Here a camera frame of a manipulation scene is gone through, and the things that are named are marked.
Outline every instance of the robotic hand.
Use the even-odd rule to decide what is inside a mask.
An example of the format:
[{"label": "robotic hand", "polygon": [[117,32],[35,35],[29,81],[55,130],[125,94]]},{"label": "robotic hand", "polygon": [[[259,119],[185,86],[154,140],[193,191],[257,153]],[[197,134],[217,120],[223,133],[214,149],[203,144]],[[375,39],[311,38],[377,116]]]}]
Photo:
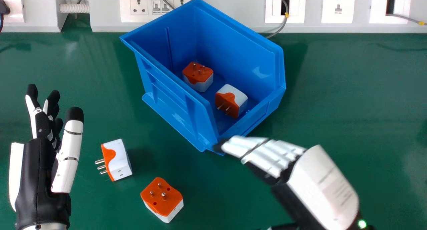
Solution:
[{"label": "robotic hand", "polygon": [[269,230],[373,230],[359,212],[359,197],[325,150],[263,137],[233,136],[214,146],[237,157],[271,186],[296,221]]},{"label": "robotic hand", "polygon": [[31,120],[32,140],[12,143],[9,199],[16,212],[17,230],[66,230],[70,226],[70,190],[80,157],[83,111],[72,107],[63,122],[57,119],[59,92],[37,102],[37,88],[28,85],[25,101]]}]

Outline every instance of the green indicator light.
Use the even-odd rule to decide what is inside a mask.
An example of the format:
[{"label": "green indicator light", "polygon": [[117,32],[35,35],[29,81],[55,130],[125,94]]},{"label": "green indicator light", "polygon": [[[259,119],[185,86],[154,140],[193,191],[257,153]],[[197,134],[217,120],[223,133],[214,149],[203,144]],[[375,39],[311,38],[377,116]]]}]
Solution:
[{"label": "green indicator light", "polygon": [[366,223],[365,220],[359,220],[359,222],[357,223],[357,225],[360,227],[360,229],[365,229],[365,227],[368,226],[368,224]]}]

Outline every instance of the green table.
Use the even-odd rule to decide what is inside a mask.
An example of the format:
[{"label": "green table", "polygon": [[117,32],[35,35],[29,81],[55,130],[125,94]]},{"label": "green table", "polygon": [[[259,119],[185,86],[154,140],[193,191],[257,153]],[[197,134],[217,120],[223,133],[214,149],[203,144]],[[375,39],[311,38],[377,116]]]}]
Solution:
[{"label": "green table", "polygon": [[[30,139],[24,94],[58,89],[60,117],[84,109],[81,159],[71,193],[75,230],[254,230],[291,218],[269,187],[231,157],[198,152],[142,100],[133,53],[119,33],[92,33],[85,19],[61,34],[0,34],[0,223],[12,229],[12,141]],[[279,34],[287,90],[252,136],[321,144],[359,194],[379,230],[427,228],[427,37],[416,34]],[[134,174],[112,183],[94,161],[122,138]],[[165,178],[184,197],[170,224],[140,192]]]}]

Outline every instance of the metal prong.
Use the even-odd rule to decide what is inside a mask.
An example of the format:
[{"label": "metal prong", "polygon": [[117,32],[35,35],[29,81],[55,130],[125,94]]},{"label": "metal prong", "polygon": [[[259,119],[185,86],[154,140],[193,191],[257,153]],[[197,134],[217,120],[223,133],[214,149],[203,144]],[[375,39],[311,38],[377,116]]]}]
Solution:
[{"label": "metal prong", "polygon": [[100,159],[100,160],[96,160],[95,161],[96,165],[101,164],[101,163],[105,163],[105,160],[104,159]]}]

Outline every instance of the blue container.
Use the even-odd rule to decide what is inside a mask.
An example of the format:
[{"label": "blue container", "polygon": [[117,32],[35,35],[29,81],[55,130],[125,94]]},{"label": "blue container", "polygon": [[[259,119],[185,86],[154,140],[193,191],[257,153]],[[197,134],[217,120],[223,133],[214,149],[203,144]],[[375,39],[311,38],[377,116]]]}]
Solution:
[{"label": "blue container", "polygon": [[[202,0],[120,38],[135,53],[143,101],[199,151],[212,151],[220,139],[247,135],[278,107],[286,89],[282,48]],[[191,61],[214,71],[206,92],[182,80]],[[249,98],[238,119],[215,107],[215,93],[224,84]]]}]

